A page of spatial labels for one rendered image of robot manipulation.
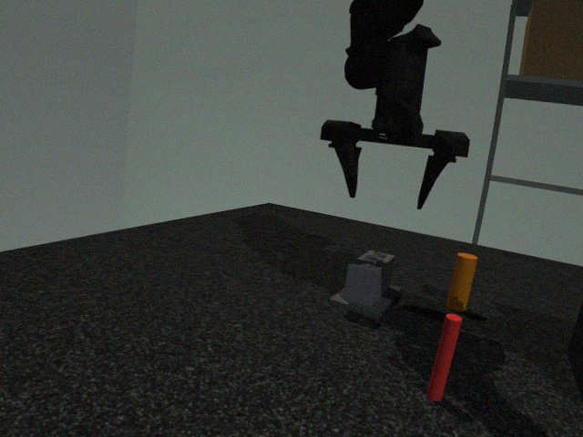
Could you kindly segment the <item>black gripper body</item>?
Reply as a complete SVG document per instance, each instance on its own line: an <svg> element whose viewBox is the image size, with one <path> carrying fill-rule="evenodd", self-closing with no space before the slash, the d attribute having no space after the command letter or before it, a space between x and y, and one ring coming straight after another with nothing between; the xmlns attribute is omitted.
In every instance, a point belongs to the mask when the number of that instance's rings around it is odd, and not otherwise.
<svg viewBox="0 0 583 437"><path fill-rule="evenodd" d="M326 119L321 140L351 147L356 147L358 141L368 141L431 148L434 156L467 158L470 140L464 132L437 129L435 135L417 134L423 88L422 84L411 81L380 81L375 89L377 103L372 129L362 128L353 122ZM384 132L391 132L390 136L380 135ZM399 133L410 135L410 138L401 138Z"/></svg>

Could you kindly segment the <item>orange cylinder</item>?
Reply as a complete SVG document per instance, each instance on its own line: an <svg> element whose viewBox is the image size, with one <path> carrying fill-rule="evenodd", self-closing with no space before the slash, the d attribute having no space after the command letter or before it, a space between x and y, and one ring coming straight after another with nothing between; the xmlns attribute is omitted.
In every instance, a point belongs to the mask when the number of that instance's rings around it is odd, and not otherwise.
<svg viewBox="0 0 583 437"><path fill-rule="evenodd" d="M447 308L454 311L465 311L478 257L472 254L458 253L454 275L449 291Z"/></svg>

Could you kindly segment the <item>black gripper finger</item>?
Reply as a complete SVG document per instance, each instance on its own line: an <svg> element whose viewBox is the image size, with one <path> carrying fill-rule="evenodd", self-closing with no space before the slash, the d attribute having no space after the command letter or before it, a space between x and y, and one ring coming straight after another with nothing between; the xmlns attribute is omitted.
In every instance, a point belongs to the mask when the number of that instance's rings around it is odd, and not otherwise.
<svg viewBox="0 0 583 437"><path fill-rule="evenodd" d="M446 158L438 156L428 156L427 163L425 166L425 173L423 183L418 196L417 209L421 209L426 199L429 196L429 192L433 187L433 184L438 178L438 175L443 171L448 162L455 163L456 158Z"/></svg>
<svg viewBox="0 0 583 437"><path fill-rule="evenodd" d="M343 173L346 179L347 187L351 198L355 198L357 190L357 170L358 159L361 153L361 147L351 147L344 145L329 144L334 148L343 167Z"/></svg>

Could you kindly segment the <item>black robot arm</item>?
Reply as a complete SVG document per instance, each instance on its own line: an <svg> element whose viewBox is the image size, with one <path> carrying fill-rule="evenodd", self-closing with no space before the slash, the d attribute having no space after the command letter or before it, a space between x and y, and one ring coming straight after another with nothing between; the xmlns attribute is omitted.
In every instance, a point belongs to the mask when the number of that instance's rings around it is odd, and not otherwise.
<svg viewBox="0 0 583 437"><path fill-rule="evenodd" d="M424 25L396 36L412 22L423 3L424 0L351 3L351 43L346 48L344 77L352 88L375 88L386 79L424 85L428 48L440 46L440 39Z"/></svg>

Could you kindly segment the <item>red peg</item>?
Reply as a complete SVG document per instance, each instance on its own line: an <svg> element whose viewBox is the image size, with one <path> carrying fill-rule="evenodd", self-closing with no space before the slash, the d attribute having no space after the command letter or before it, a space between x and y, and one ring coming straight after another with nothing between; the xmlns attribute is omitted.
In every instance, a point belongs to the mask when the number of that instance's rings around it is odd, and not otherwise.
<svg viewBox="0 0 583 437"><path fill-rule="evenodd" d="M441 401L442 399L461 323L460 316L456 314L445 315L442 335L435 356L429 387L426 391L426 396L430 401Z"/></svg>

